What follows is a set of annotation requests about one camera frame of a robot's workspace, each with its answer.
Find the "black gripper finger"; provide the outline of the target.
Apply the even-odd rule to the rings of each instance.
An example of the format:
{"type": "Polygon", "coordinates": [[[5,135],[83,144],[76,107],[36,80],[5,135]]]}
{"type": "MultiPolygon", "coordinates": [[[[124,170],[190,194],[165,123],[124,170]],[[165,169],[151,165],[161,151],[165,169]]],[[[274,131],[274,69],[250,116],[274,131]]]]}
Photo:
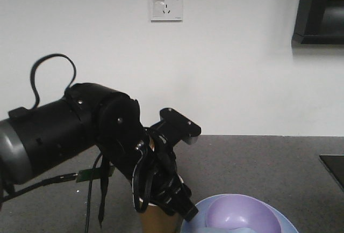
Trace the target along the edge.
{"type": "Polygon", "coordinates": [[[185,190],[177,193],[177,211],[187,222],[190,222],[198,213],[198,209],[190,197],[191,195],[185,190]]]}

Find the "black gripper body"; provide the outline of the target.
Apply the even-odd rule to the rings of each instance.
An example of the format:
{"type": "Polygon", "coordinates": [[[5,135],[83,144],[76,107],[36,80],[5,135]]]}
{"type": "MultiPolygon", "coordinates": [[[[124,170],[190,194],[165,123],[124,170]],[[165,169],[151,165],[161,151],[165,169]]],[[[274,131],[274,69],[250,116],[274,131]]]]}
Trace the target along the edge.
{"type": "MultiPolygon", "coordinates": [[[[147,147],[147,156],[139,170],[140,199],[146,198],[146,202],[159,206],[164,212],[177,212],[177,193],[185,190],[191,195],[191,190],[177,173],[173,147],[162,136],[152,136],[150,139],[154,143],[154,149],[143,142],[147,147]]],[[[136,153],[139,157],[135,166],[141,157],[137,149],[136,153]]]]}

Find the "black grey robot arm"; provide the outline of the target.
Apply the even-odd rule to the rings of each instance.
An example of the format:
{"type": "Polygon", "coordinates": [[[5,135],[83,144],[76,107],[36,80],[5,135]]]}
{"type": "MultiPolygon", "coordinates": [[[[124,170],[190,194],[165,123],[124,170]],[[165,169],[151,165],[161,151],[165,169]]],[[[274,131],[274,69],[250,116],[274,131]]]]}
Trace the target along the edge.
{"type": "Polygon", "coordinates": [[[1,172],[5,200],[21,185],[92,146],[103,156],[99,176],[118,169],[132,186],[137,212],[149,204],[190,221],[197,214],[191,191],[177,173],[174,146],[191,144],[201,128],[173,108],[160,111],[150,127],[140,122],[139,103],[125,93],[94,83],[75,84],[64,96],[30,110],[20,107],[1,121],[1,172]]]}

